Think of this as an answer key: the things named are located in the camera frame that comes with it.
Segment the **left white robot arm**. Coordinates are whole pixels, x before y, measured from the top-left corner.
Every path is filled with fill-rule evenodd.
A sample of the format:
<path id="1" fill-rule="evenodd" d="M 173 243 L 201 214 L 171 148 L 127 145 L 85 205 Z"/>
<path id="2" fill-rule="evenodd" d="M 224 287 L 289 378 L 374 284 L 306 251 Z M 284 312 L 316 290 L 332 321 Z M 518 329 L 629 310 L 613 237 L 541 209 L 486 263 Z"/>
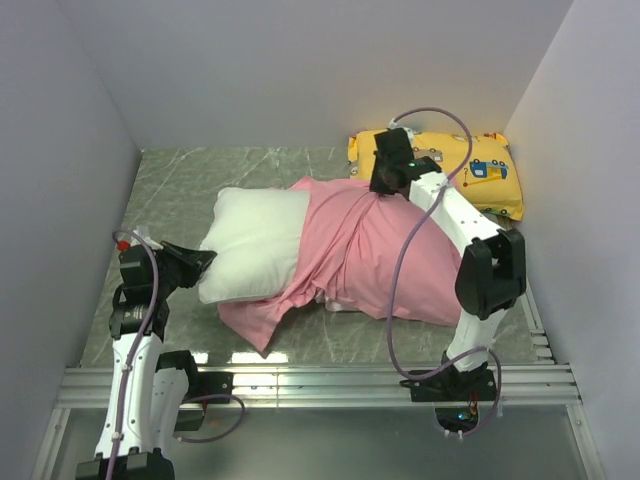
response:
<path id="1" fill-rule="evenodd" d="M 172 479 L 169 459 L 181 402 L 195 399 L 201 377 L 187 350 L 163 350 L 169 296 L 192 288 L 216 257 L 163 241 L 119 247 L 121 282 L 109 330 L 113 375 L 107 415 L 92 460 L 78 479 Z"/>

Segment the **pink pillowcase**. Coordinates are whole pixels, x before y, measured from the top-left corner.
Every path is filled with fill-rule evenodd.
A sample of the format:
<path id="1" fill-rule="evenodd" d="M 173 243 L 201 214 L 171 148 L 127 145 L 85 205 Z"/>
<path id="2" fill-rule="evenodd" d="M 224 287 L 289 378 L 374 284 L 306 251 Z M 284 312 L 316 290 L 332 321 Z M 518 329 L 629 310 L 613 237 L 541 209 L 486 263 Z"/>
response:
<path id="1" fill-rule="evenodd" d="M 379 196 L 355 179 L 305 177 L 293 190 L 310 194 L 292 284 L 267 300 L 219 305 L 221 321 L 264 352 L 283 316 L 319 294 L 374 318 L 387 316 L 401 247 L 423 211 L 400 195 Z M 393 313 L 401 319 L 454 327 L 458 251 L 433 222 L 414 236 L 404 257 Z"/>

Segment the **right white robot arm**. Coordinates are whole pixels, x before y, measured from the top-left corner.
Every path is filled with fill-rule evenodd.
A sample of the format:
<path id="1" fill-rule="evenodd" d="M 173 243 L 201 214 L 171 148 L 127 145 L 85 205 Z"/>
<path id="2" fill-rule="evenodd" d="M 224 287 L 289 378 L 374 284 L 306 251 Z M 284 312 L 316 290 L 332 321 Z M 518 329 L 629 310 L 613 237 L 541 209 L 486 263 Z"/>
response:
<path id="1" fill-rule="evenodd" d="M 525 240 L 516 229 L 504 230 L 487 219 L 451 185 L 435 160 L 414 155 L 406 131 L 388 129 L 375 135 L 375 163 L 370 186 L 376 193 L 403 195 L 424 211 L 404 241 L 394 269 L 387 311 L 387 346 L 397 372 L 413 382 L 440 376 L 444 394 L 460 400 L 472 392 L 472 371 L 482 367 L 498 326 L 527 286 Z M 461 306 L 443 364 L 424 374 L 402 369 L 393 344 L 393 309 L 404 257 L 421 227 L 433 221 L 461 257 L 455 294 Z"/>

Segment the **white pillow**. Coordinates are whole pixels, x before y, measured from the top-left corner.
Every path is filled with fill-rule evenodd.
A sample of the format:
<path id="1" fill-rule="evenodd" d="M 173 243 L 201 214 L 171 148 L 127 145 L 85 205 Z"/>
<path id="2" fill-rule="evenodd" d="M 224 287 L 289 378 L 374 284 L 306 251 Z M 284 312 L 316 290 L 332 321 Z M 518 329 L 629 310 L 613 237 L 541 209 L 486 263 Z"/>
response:
<path id="1" fill-rule="evenodd" d="M 305 190 L 221 190 L 200 244 L 216 253 L 198 285 L 204 304 L 268 299 L 292 282 L 310 194 Z"/>

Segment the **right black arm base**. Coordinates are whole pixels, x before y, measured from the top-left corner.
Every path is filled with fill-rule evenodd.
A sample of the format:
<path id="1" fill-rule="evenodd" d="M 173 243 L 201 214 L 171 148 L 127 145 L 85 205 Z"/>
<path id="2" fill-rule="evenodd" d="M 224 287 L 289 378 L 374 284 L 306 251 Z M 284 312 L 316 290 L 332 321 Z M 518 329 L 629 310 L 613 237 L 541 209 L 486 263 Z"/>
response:
<path id="1" fill-rule="evenodd" d="M 449 367 L 428 379 L 404 379 L 400 386 L 410 391 L 413 403 L 436 404 L 436 422 L 445 436 L 464 439 L 498 413 L 502 380 L 501 370 L 494 373 L 483 363 L 467 372 Z"/>

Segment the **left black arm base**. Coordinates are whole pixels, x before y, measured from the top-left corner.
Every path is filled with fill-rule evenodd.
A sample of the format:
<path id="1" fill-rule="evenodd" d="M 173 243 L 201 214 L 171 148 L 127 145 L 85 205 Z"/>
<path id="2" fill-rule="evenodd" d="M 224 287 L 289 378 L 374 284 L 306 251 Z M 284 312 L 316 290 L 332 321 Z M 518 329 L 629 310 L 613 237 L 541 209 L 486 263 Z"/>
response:
<path id="1" fill-rule="evenodd" d="M 195 404 L 194 409 L 180 409 L 174 432 L 196 432 L 204 423 L 207 408 L 210 405 L 231 403 L 234 374 L 228 371 L 198 372 L 195 385 L 190 386 L 185 395 L 185 404 Z"/>

